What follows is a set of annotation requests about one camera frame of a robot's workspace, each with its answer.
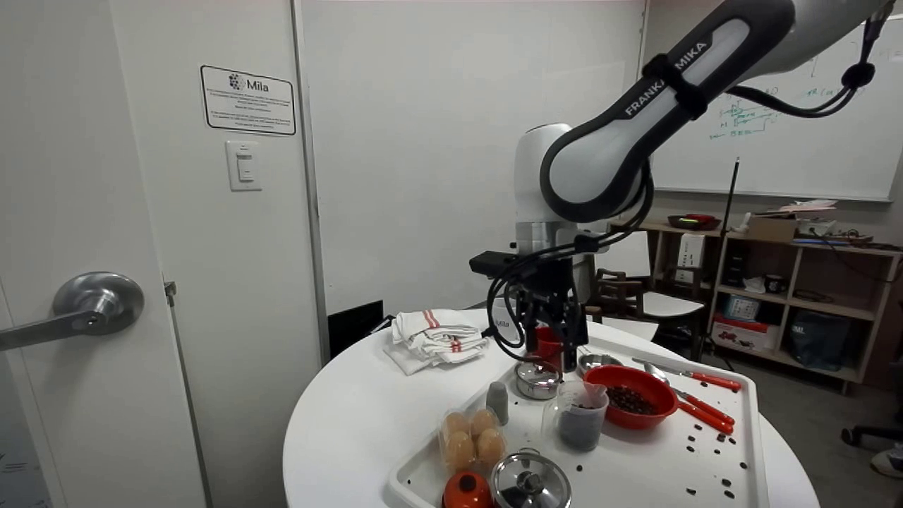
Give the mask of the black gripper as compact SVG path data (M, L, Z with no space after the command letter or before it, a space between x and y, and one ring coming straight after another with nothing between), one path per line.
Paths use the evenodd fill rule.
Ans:
M545 329L563 329L563 367L576 369L576 350L588 322L578 298L576 263L570 247L480 250L470 267L488 280L487 308L506 311L513 329L529 329L529 358L549 360Z

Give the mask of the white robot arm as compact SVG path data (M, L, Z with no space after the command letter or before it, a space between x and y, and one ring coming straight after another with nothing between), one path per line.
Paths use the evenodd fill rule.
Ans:
M638 82L594 118L556 135L539 130L529 160L529 190L564 223L635 214L605 235L576 235L536 250L482 250L470 260L488 276L482 329L509 358L539 365L536 326L563 346L563 367L576 367L588 345L588 311L573 260L621 243L655 199L653 154L710 104L729 94L796 118L835 116L875 78L872 47L897 0L722 0L683 40L655 54ZM841 74L841 89L822 104L791 104L749 78L806 64L849 30L865 27L862 54Z

